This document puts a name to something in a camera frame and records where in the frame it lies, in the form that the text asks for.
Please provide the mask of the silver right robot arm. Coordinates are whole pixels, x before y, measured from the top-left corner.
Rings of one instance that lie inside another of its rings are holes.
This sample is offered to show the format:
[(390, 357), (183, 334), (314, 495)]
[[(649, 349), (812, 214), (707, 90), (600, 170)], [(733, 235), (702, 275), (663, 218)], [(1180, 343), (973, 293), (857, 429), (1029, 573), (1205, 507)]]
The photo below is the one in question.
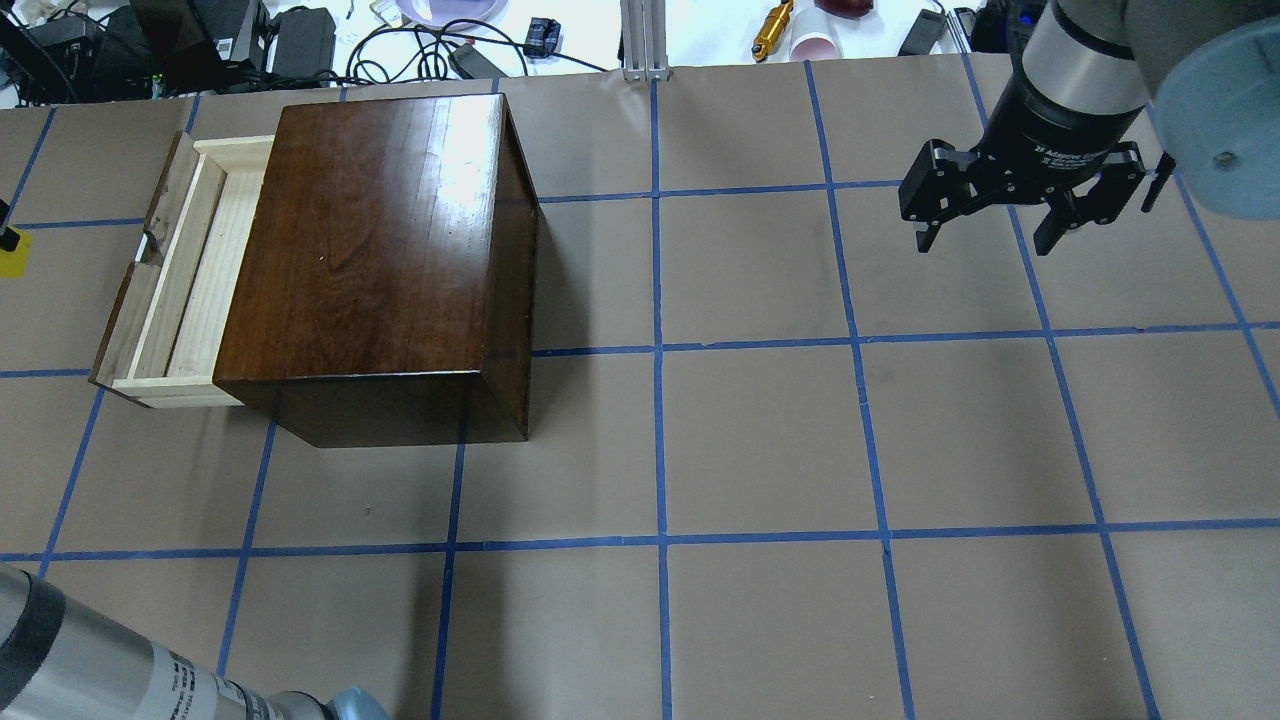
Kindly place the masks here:
[(899, 187), (927, 252), (943, 224), (997, 204), (1047, 206), (1044, 256), (1115, 222), (1146, 165), (1125, 133), (1146, 108), (1162, 149), (1148, 211), (1179, 170), (1211, 211), (1277, 219), (1275, 1), (1051, 1), (977, 145), (933, 138)]

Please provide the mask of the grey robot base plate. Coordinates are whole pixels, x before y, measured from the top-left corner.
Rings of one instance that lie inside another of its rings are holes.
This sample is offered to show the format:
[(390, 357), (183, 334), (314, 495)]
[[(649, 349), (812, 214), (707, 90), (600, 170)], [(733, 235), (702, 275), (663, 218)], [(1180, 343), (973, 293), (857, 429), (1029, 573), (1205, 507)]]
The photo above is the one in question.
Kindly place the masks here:
[(69, 598), (1, 570), (5, 719), (388, 719), (366, 691), (260, 694)]

